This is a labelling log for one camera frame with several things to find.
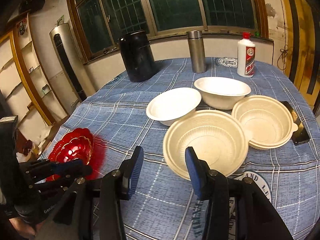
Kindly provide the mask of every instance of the windowsill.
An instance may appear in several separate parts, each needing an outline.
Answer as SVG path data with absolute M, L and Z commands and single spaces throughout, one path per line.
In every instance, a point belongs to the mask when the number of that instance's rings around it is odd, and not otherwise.
M 204 38 L 209 38 L 209 37 L 215 37 L 215 38 L 242 38 L 242 34 L 240 33 L 209 33 L 209 32 L 203 32 L 203 37 Z M 149 38 L 149 42 L 150 44 L 153 43 L 158 43 L 158 42 L 162 42 L 162 41 L 169 41 L 169 40 L 176 40 L 176 39 L 186 39 L 187 35 L 186 34 L 181 34 L 181 33 L 175 33 L 175 34 L 169 34 L 169 35 L 162 35 L 162 36 L 156 36 L 156 37 L 152 37 Z M 265 43 L 272 43 L 273 44 L 273 40 L 272 39 L 267 39 L 267 38 L 263 38 L 263 37 L 256 37 L 256 36 L 251 36 L 250 38 L 252 41 L 262 41 Z M 87 65 L 89 63 L 93 63 L 99 59 L 105 58 L 105 57 L 110 57 L 114 54 L 117 54 L 120 52 L 119 48 L 115 48 L 113 49 L 113 51 L 109 51 L 106 54 L 97 56 L 91 60 L 89 60 L 88 62 L 84 63 L 84 65 Z

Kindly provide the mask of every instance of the beige plastic bowl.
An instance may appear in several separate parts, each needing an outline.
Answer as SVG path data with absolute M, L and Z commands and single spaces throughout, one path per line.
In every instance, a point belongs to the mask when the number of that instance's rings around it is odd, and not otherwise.
M 184 179 L 190 180 L 185 162 L 185 150 L 189 146 L 211 169 L 229 176 L 244 162 L 248 141 L 241 124 L 231 115 L 218 110 L 201 110 L 168 129 L 163 153 L 169 167 Z
M 191 115 L 201 101 L 199 91 L 193 88 L 175 88 L 166 91 L 148 104 L 147 116 L 170 126 L 180 118 Z
M 249 145 L 260 150 L 286 144 L 298 126 L 289 110 L 279 101 L 266 96 L 249 96 L 234 106 L 232 116 L 252 133 Z
M 217 109 L 232 109 L 233 106 L 250 94 L 251 88 L 239 80 L 224 77 L 203 77 L 195 81 L 203 101 Z

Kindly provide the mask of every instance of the red label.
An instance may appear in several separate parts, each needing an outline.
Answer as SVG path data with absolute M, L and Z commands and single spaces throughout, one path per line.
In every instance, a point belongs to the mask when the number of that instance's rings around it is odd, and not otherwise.
M 251 76 L 254 74 L 254 56 L 256 52 L 255 47 L 246 47 L 246 55 L 245 55 L 245 71 L 244 74 L 246 76 Z

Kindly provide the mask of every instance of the cable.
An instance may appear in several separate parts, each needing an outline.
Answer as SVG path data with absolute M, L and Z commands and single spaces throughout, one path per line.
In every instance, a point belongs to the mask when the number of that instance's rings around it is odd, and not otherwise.
M 287 44 L 284 45 L 284 48 L 283 48 L 283 49 L 280 49 L 281 55 L 279 56 L 279 58 L 278 58 L 278 60 L 277 60 L 278 69 L 280 69 L 281 71 L 284 71 L 285 68 L 286 68 L 285 58 L 287 57 L 287 54 L 288 54 L 288 50 L 287 50 L 286 48 L 288 48 L 288 45 L 287 45 Z M 282 62 L 283 62 L 283 68 L 280 68 L 280 67 L 279 67 L 279 59 L 280 59 L 280 58 L 282 59 Z
M 282 4 L 282 0 L 281 1 L 281 7 L 282 7 L 282 14 L 283 14 L 283 25 L 284 25 L 284 47 L 283 49 L 280 49 L 281 51 L 281 55 L 279 56 L 278 60 L 277 60 L 277 67 L 284 72 L 284 70 L 286 69 L 286 57 L 288 54 L 288 45 L 287 45 L 287 37 L 285 36 L 285 18 L 284 18 L 284 8 L 283 8 L 283 4 Z M 283 68 L 280 68 L 278 65 L 279 59 L 282 58 L 282 62 L 283 62 Z

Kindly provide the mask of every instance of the table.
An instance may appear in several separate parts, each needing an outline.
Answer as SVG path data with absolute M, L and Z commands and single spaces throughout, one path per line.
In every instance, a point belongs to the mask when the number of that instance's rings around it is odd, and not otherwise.
M 300 146 L 294 146 L 290 140 L 280 148 L 267 151 L 249 147 L 245 162 L 231 177 L 254 178 L 294 239 L 303 239 L 320 213 L 320 132 L 311 109 L 289 79 L 274 66 L 256 62 L 254 76 L 243 78 L 236 73 L 234 59 L 209 57 L 206 62 L 207 72 L 196 74 L 191 70 L 190 58 L 161 60 L 157 64 L 162 70 L 141 83 L 131 83 L 123 72 L 74 111 L 42 157 L 46 158 L 53 145 L 76 127 L 88 127 L 92 134 L 107 143 L 101 176 L 130 158 L 137 145 L 142 146 L 144 163 L 136 193 L 130 201 L 121 202 L 127 238 L 200 239 L 201 229 L 197 229 L 196 224 L 204 220 L 206 203 L 197 202 L 191 183 L 173 173 L 165 163 L 162 141 L 168 127 L 149 119 L 145 110 L 151 99 L 161 92 L 194 87 L 194 81 L 201 77 L 241 80 L 251 87 L 251 95 L 288 101 L 311 139 Z M 209 108 L 203 102 L 197 107 L 198 110 Z M 95 229 L 98 215 L 99 205 L 96 203 Z

